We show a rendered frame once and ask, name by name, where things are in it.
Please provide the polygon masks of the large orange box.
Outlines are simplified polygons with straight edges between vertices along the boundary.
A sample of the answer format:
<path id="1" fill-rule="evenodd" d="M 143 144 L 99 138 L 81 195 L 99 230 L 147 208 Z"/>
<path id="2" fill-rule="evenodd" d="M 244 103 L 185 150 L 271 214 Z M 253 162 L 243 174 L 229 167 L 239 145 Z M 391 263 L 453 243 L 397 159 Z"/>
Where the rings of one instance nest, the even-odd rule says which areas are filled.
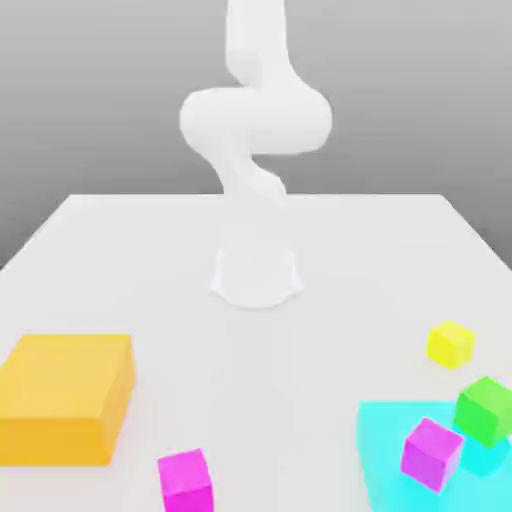
<path id="1" fill-rule="evenodd" d="M 135 383 L 128 334 L 27 334 L 0 365 L 0 466 L 109 465 Z"/>

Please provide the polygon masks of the small yellow cube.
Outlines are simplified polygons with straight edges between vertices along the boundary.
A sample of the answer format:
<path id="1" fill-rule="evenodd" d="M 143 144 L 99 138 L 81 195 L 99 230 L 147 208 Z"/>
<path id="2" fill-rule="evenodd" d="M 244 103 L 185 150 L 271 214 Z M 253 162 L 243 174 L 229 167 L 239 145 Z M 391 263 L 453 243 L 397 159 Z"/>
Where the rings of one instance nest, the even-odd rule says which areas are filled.
<path id="1" fill-rule="evenodd" d="M 426 356 L 454 370 L 470 360 L 475 339 L 474 331 L 452 320 L 443 321 L 429 330 Z"/>

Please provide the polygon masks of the small violet cube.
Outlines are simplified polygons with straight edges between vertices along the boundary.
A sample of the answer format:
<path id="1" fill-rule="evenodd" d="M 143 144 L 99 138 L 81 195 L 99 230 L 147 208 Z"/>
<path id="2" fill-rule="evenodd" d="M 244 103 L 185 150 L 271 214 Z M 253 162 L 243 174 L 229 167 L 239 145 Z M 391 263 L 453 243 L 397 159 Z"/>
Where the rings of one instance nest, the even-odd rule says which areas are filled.
<path id="1" fill-rule="evenodd" d="M 404 441 L 400 471 L 441 493 L 459 466 L 464 444 L 462 435 L 423 417 Z"/>

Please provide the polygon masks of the small magenta cube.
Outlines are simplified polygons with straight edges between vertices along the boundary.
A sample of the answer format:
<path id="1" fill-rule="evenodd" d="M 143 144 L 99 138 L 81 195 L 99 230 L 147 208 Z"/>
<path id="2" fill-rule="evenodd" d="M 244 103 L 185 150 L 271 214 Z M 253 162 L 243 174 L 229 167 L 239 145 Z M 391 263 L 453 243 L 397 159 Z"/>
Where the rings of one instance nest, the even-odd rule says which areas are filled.
<path id="1" fill-rule="evenodd" d="M 161 457 L 157 465 L 165 512 L 214 512 L 212 480 L 200 449 Z"/>

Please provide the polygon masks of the small green cube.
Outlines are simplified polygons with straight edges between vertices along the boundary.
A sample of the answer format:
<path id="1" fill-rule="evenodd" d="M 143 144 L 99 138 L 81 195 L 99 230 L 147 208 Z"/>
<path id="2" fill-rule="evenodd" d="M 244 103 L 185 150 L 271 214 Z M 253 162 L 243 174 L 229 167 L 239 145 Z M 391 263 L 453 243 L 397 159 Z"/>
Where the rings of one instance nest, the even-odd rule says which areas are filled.
<path id="1" fill-rule="evenodd" d="M 488 376 L 480 378 L 460 392 L 454 424 L 493 448 L 512 434 L 512 390 Z"/>

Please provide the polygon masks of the large cyan box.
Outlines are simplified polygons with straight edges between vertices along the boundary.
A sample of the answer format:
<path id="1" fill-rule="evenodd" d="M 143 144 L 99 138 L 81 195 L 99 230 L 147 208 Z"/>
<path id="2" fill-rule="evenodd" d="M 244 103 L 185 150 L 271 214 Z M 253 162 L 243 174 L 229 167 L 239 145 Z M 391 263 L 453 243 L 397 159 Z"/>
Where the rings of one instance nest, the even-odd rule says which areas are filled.
<path id="1" fill-rule="evenodd" d="M 469 438 L 441 493 L 400 471 L 406 436 L 424 417 L 456 430 L 455 404 L 368 401 L 359 405 L 356 439 L 372 512 L 512 512 L 512 442 L 488 449 Z"/>

